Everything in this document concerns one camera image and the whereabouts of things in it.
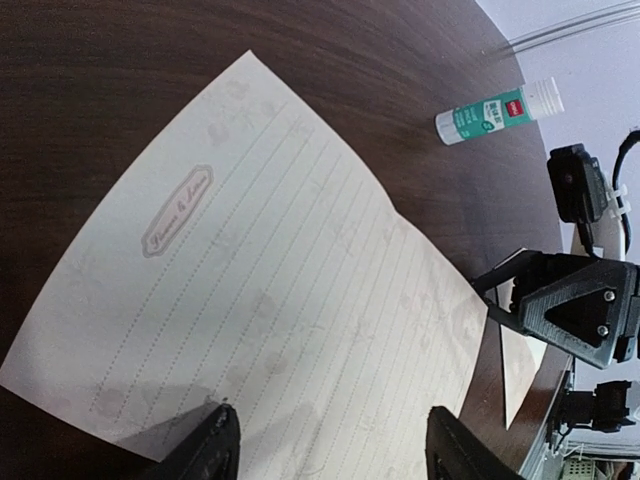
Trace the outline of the beige envelope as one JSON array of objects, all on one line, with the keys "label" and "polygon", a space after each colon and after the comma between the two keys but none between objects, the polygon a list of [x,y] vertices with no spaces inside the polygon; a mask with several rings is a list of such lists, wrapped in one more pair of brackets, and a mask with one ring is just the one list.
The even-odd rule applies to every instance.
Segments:
[{"label": "beige envelope", "polygon": [[500,327],[505,428],[509,429],[541,367],[547,344]]}]

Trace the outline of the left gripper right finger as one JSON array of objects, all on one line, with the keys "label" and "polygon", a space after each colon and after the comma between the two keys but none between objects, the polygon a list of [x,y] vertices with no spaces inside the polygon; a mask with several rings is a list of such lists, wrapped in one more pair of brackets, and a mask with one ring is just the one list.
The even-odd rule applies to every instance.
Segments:
[{"label": "left gripper right finger", "polygon": [[429,480],[522,479],[444,406],[429,412],[425,456]]}]

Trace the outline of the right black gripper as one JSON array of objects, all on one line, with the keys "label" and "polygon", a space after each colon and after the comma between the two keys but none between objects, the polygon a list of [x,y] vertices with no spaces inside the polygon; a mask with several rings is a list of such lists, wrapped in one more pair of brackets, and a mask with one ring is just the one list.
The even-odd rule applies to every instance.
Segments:
[{"label": "right black gripper", "polygon": [[[488,316],[599,369],[639,356],[639,267],[522,249],[471,281]],[[512,284],[507,305],[488,294]]]}]

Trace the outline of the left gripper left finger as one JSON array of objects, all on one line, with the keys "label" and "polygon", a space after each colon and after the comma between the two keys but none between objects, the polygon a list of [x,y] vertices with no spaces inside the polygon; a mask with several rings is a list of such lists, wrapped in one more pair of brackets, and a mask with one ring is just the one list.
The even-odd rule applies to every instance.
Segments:
[{"label": "left gripper left finger", "polygon": [[163,461],[144,474],[148,480],[236,480],[241,448],[240,421],[229,404],[219,405]]}]

